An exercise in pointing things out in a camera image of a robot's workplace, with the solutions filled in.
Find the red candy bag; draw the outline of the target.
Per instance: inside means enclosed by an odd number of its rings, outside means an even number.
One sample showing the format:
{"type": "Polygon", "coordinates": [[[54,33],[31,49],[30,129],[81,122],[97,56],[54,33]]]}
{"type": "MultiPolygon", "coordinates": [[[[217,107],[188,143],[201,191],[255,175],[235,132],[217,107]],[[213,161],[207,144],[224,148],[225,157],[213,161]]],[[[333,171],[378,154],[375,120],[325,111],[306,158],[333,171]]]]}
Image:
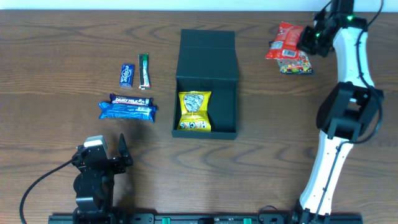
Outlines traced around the red candy bag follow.
{"type": "Polygon", "coordinates": [[[299,42],[303,26],[295,26],[288,22],[281,22],[275,39],[271,42],[266,59],[299,59],[299,42]]]}

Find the black open box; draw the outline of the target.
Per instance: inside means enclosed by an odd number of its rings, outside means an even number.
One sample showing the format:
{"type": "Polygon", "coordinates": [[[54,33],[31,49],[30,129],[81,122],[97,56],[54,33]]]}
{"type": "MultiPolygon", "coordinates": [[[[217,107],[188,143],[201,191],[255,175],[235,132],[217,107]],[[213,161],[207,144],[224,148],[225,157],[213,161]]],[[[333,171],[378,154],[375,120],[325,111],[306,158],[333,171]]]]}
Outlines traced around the black open box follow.
{"type": "Polygon", "coordinates": [[[236,139],[238,81],[239,68],[233,31],[182,29],[176,71],[172,136],[194,139],[236,139]],[[178,94],[185,91],[211,92],[208,103],[210,132],[178,129],[181,118],[178,94]]]}

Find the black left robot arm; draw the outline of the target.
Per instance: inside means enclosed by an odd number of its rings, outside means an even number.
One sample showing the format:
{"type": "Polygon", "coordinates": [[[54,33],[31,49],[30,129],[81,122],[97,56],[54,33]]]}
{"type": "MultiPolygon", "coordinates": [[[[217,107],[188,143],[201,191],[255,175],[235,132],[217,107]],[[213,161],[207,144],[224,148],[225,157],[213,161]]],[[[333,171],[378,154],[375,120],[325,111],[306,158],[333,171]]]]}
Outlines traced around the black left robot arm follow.
{"type": "Polygon", "coordinates": [[[73,183],[77,209],[73,223],[128,223],[128,216],[113,206],[114,176],[133,165],[124,135],[118,143],[118,157],[107,158],[102,135],[92,136],[77,147],[72,164],[80,171],[73,183]]]}

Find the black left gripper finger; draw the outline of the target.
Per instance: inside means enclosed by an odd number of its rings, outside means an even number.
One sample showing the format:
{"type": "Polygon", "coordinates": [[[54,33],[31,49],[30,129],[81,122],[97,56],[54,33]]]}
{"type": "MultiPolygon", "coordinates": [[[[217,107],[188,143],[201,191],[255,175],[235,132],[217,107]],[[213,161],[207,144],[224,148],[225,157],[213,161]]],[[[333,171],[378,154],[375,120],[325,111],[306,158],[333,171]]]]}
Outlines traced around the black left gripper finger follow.
{"type": "Polygon", "coordinates": [[[104,149],[108,148],[103,135],[88,137],[83,145],[84,147],[102,146],[104,149]]]}
{"type": "Polygon", "coordinates": [[[118,151],[121,156],[121,159],[124,162],[125,166],[132,166],[133,165],[133,159],[131,157],[131,154],[129,152],[129,149],[127,148],[127,144],[124,138],[124,134],[121,133],[119,137],[119,144],[118,144],[118,151]]]}

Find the purple Dairy Milk bar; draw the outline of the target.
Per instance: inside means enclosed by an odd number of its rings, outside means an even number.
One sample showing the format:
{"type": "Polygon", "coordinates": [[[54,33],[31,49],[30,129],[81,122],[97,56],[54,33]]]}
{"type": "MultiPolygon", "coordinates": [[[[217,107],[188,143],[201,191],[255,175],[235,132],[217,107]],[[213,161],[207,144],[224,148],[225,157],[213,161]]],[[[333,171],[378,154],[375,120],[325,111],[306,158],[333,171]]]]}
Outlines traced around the purple Dairy Milk bar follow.
{"type": "Polygon", "coordinates": [[[109,95],[112,104],[125,104],[135,106],[152,106],[153,98],[134,97],[134,96],[121,96],[111,93],[109,95]]]}

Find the green white candy stick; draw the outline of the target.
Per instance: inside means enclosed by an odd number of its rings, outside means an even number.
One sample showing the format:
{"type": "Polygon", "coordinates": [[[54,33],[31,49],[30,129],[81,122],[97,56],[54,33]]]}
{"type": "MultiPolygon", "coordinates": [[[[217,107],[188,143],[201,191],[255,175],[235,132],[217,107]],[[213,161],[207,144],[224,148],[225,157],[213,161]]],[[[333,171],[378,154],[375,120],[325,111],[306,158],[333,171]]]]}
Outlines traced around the green white candy stick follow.
{"type": "Polygon", "coordinates": [[[150,90],[149,54],[139,54],[139,89],[150,90]]]}

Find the black Haribo gummy bag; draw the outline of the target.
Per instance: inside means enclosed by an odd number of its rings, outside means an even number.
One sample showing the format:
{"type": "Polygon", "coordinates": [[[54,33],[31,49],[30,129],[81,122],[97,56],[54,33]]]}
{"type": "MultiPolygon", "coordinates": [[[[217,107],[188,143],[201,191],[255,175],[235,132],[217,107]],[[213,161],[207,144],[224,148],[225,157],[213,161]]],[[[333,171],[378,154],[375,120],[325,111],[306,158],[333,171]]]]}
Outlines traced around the black Haribo gummy bag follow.
{"type": "Polygon", "coordinates": [[[285,75],[312,75],[313,68],[305,52],[300,51],[298,59],[277,59],[279,71],[285,75]]]}

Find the blue Eclipse mint box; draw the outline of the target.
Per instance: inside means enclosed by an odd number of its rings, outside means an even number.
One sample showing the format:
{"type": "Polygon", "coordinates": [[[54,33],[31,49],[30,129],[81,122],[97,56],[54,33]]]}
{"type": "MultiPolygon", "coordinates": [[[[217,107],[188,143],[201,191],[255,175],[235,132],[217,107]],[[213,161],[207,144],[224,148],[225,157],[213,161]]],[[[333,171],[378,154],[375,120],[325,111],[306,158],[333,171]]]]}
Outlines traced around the blue Eclipse mint box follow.
{"type": "Polygon", "coordinates": [[[121,67],[119,86],[132,87],[134,64],[123,64],[121,67]]]}

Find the blue cookie pack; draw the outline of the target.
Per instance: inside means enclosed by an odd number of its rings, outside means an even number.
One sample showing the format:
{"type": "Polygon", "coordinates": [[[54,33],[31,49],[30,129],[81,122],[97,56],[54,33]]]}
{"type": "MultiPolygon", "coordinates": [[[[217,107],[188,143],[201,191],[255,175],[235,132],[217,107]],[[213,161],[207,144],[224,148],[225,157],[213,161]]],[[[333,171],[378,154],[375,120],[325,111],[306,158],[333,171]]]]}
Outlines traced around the blue cookie pack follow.
{"type": "Polygon", "coordinates": [[[136,106],[125,104],[111,104],[106,102],[98,103],[101,109],[99,119],[117,118],[117,119],[138,119],[155,122],[155,106],[136,106]]]}

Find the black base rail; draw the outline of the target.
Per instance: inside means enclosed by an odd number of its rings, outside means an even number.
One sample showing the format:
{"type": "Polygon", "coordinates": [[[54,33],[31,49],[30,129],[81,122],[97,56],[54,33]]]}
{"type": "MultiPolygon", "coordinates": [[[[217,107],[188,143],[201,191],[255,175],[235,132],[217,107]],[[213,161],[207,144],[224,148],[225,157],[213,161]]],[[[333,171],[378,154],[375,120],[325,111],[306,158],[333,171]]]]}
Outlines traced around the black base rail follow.
{"type": "Polygon", "coordinates": [[[51,215],[48,224],[74,223],[113,223],[113,224],[285,224],[285,223],[362,223],[359,215],[333,215],[329,217],[311,216],[292,218],[284,212],[261,213],[259,215],[154,215],[136,213],[117,218],[85,218],[83,215],[51,215]]]}

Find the yellow Hacks candy bag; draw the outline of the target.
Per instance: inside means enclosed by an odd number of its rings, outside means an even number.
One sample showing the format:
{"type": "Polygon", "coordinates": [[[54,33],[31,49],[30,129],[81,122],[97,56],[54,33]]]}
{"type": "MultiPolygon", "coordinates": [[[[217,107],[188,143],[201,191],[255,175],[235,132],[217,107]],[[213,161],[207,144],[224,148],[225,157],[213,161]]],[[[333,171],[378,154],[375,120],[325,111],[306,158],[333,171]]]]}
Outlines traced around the yellow Hacks candy bag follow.
{"type": "Polygon", "coordinates": [[[210,132],[208,117],[210,91],[179,92],[181,117],[177,129],[181,131],[210,132]]]}

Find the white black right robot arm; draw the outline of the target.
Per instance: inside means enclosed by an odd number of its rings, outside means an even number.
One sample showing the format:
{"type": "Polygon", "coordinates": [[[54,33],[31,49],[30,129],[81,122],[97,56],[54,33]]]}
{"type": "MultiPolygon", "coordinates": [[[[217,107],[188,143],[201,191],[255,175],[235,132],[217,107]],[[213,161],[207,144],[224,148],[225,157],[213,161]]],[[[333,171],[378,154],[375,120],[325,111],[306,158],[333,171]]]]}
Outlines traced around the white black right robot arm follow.
{"type": "Polygon", "coordinates": [[[355,16],[354,2],[332,0],[329,11],[315,14],[304,28],[297,48],[325,57],[334,50],[338,83],[317,113],[320,130],[315,163],[305,190],[287,223],[361,223],[360,215],[334,215],[333,194],[353,146],[370,140],[383,119],[382,90],[374,86],[366,42],[371,21],[355,16]]]}

